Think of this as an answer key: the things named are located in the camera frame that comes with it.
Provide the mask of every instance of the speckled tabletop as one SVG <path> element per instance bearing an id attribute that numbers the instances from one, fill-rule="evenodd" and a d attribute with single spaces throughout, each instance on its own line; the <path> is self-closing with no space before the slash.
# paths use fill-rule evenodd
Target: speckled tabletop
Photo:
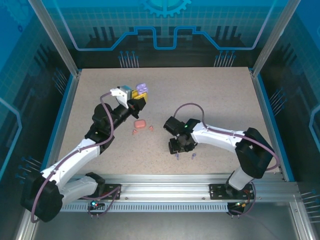
<path id="1" fill-rule="evenodd" d="M 132 135 L 136 119 L 129 117 L 115 130 L 110 147 L 79 174 L 231 173 L 239 166 L 237 157 L 212 145 L 199 144 L 193 152 L 181 153 L 179 160 L 169 153 L 168 142 L 172 136 L 163 125 L 180 105 L 188 102 L 204 108 L 206 123 L 211 126 L 237 131 L 256 128 L 270 142 L 246 67 L 83 69 L 59 159 L 84 138 L 102 94 L 122 85 L 135 88 L 142 82 L 149 88 L 148 102 L 139 115 L 146 120 L 146 128 Z M 118 105 L 111 96 L 105 102 L 112 108 Z M 176 117 L 181 121 L 201 119 L 201 111 L 186 106 Z M 153 126 L 153 132 L 148 130 L 149 126 Z"/>

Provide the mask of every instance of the yellow block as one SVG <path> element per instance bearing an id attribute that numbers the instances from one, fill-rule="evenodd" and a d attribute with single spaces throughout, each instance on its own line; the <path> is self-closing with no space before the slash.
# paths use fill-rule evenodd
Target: yellow block
<path id="1" fill-rule="evenodd" d="M 131 98 L 135 98 L 135 97 L 137 97 L 138 96 L 138 91 L 137 90 L 133 90 L 132 91 L 132 96 L 131 96 Z"/>
<path id="2" fill-rule="evenodd" d="M 142 98 L 144 98 L 145 102 L 147 102 L 148 101 L 148 93 L 144 92 L 144 93 L 134 97 L 134 99 L 142 99 Z"/>

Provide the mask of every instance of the pink eraser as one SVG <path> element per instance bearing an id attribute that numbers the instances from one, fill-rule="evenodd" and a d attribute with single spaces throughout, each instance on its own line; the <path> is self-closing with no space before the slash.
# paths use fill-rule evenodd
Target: pink eraser
<path id="1" fill-rule="evenodd" d="M 146 124 L 146 121 L 143 120 L 143 119 L 137 120 L 137 121 L 134 122 L 134 127 L 135 127 L 136 129 L 143 129 L 143 128 L 146 127 L 146 125 L 147 125 L 147 124 Z"/>

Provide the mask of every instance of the purple toy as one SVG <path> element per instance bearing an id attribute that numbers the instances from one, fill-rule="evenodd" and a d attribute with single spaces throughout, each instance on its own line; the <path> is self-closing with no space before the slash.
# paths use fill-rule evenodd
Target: purple toy
<path id="1" fill-rule="evenodd" d="M 136 90 L 138 92 L 138 94 L 143 94 L 143 93 L 147 93 L 149 91 L 147 85 L 145 83 L 139 83 L 137 86 L 136 86 Z"/>

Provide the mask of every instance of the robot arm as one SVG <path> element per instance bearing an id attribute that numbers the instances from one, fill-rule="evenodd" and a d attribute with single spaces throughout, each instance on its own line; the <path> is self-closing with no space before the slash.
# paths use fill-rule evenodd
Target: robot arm
<path id="1" fill-rule="evenodd" d="M 138 114 L 147 102 L 148 88 L 139 90 L 138 93 L 137 90 L 131 90 L 128 86 L 110 90 L 111 95 L 116 97 L 119 103 L 115 109 L 105 104 L 110 112 L 114 130 L 129 116 L 139 118 Z M 42 172 L 31 172 L 25 179 L 21 205 L 29 211 L 32 210 L 41 186 L 48 181 L 35 209 L 35 215 L 44 222 L 52 220 L 62 206 L 84 196 L 99 197 L 104 191 L 105 180 L 92 172 L 79 180 L 68 182 L 85 164 L 102 154 L 115 138 L 114 136 L 110 138 L 111 124 L 102 103 L 95 107 L 92 120 L 93 124 L 89 131 L 75 149 Z"/>
<path id="2" fill-rule="evenodd" d="M 234 191 L 242 190 L 253 179 L 261 179 L 272 159 L 272 155 L 260 146 L 237 137 L 246 136 L 272 149 L 254 128 L 249 128 L 247 131 L 232 131 L 213 126 L 206 127 L 203 122 L 196 119 L 189 119 L 184 123 L 173 116 L 163 127 L 175 136 L 169 141 L 171 154 L 192 151 L 197 144 L 210 144 L 237 155 L 240 167 L 231 174 L 226 183 L 226 190 L 230 195 Z"/>

